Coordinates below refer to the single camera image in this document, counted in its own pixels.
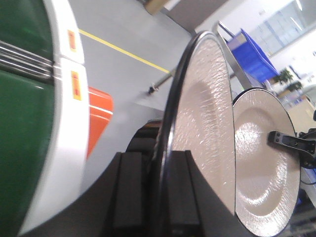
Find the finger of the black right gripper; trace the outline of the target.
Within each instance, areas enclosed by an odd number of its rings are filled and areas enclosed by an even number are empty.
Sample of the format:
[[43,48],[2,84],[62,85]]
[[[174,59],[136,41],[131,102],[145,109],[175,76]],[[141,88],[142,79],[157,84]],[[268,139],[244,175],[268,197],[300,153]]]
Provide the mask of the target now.
[[271,131],[268,134],[268,144],[280,145],[289,149],[297,150],[303,154],[316,154],[315,139],[302,139],[279,131]]

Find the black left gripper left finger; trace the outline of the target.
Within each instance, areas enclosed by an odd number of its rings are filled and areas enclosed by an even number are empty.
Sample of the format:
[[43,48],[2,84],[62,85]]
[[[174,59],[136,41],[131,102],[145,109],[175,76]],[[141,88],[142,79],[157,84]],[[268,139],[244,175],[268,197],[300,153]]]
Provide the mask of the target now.
[[143,224],[142,155],[121,154],[113,227],[138,229]]

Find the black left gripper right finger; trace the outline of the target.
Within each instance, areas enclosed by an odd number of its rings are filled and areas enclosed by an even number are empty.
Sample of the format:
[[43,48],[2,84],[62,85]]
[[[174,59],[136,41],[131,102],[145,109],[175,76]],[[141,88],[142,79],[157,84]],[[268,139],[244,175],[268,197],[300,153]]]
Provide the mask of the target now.
[[174,226],[198,226],[195,195],[185,152],[173,151],[170,165],[170,222]]

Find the orange robot base panel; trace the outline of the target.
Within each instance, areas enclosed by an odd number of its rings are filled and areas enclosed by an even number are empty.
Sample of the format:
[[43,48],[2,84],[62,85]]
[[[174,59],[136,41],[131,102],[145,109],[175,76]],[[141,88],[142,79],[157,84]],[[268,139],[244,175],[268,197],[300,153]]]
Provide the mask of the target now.
[[110,94],[93,87],[89,92],[89,139],[86,159],[89,158],[102,133],[110,123],[114,102]]

